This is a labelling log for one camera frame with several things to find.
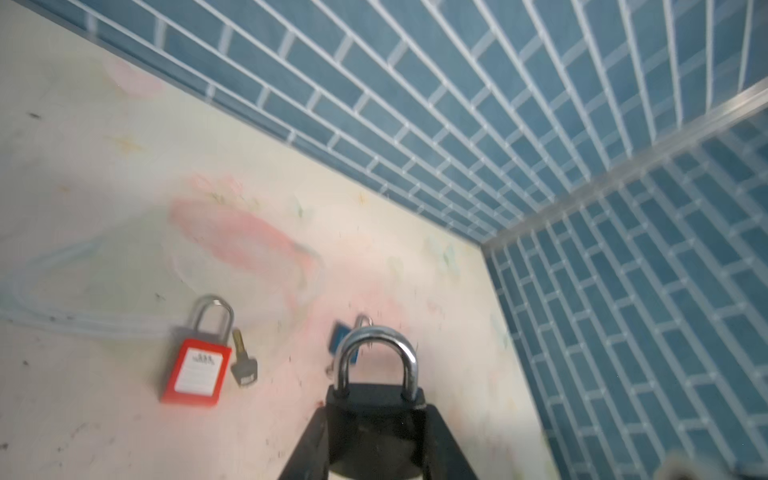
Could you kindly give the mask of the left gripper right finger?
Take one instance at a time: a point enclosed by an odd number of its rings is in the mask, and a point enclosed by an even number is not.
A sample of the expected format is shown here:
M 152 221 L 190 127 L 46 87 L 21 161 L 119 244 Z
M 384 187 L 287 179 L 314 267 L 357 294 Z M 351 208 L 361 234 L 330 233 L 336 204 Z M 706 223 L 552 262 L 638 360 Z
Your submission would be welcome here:
M 434 405 L 425 410 L 422 473 L 431 480 L 477 480 L 478 477 Z

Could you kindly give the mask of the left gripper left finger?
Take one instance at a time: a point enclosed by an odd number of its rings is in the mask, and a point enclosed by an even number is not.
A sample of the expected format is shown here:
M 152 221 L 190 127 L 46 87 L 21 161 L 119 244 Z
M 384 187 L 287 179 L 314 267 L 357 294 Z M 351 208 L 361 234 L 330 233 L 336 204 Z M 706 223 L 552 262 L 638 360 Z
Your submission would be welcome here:
M 315 410 L 279 480 L 327 480 L 329 478 L 328 422 L 325 407 Z

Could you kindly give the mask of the black padlock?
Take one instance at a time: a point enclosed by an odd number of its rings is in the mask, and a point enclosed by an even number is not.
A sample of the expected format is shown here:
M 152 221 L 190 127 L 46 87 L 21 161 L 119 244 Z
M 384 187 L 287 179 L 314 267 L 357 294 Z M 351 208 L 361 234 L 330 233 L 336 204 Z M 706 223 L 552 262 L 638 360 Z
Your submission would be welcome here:
M 396 384 L 353 383 L 351 357 L 365 344 L 391 348 L 401 360 Z M 338 347 L 326 399 L 330 471 L 349 479 L 415 479 L 422 475 L 426 402 L 411 343 L 386 326 L 353 330 Z

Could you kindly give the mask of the red padlock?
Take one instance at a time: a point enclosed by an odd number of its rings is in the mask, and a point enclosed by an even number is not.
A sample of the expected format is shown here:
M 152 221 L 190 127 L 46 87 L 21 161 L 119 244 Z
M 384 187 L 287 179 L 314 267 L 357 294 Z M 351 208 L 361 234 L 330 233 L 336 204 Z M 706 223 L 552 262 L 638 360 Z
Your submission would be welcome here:
M 201 329 L 211 308 L 222 314 L 217 332 Z M 224 298 L 209 294 L 196 301 L 191 318 L 192 332 L 179 346 L 159 401 L 171 405 L 213 407 L 219 402 L 225 370 L 232 355 L 228 340 L 235 313 Z

